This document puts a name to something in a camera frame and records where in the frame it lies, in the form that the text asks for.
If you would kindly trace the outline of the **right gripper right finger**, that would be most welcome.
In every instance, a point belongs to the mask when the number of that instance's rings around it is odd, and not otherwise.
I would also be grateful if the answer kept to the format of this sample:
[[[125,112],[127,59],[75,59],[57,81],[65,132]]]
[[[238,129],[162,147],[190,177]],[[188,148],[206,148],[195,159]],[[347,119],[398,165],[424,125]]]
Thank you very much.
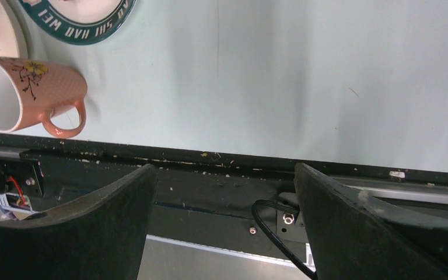
[[[382,201],[304,163],[294,185],[319,279],[448,279],[448,218]]]

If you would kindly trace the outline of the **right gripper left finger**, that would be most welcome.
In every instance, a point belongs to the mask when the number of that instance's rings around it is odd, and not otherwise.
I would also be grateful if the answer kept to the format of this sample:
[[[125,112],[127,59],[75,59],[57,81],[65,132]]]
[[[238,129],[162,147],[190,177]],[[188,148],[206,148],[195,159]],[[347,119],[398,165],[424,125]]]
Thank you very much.
[[[0,279],[136,279],[157,189],[146,164],[27,219],[0,222]]]

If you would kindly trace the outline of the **pink ceramic mug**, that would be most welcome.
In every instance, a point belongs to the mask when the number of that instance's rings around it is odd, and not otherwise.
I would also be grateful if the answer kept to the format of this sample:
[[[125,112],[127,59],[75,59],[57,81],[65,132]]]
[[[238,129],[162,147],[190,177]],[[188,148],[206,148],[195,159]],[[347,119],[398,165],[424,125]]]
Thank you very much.
[[[0,57],[0,133],[37,124],[62,139],[77,136],[86,124],[88,84],[74,68],[53,62]],[[76,109],[79,125],[60,128],[53,117]]]

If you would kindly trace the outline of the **patterned rim white plate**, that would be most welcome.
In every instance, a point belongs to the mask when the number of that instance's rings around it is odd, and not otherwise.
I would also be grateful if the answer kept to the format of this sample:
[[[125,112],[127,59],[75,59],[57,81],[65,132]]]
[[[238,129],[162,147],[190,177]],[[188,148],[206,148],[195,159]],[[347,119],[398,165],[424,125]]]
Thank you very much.
[[[136,4],[133,0],[23,0],[19,3],[48,35],[76,46],[96,44],[110,37]]]

